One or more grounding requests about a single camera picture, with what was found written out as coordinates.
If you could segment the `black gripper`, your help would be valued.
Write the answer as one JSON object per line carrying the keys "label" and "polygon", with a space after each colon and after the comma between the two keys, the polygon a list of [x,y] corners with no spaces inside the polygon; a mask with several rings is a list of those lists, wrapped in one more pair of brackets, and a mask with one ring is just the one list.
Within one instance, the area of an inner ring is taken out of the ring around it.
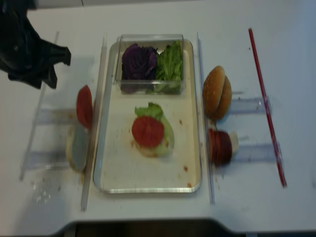
{"label": "black gripper", "polygon": [[52,89],[57,87],[54,65],[71,65],[71,52],[40,38],[31,25],[27,0],[0,2],[0,69],[11,81],[28,85],[43,82]]}

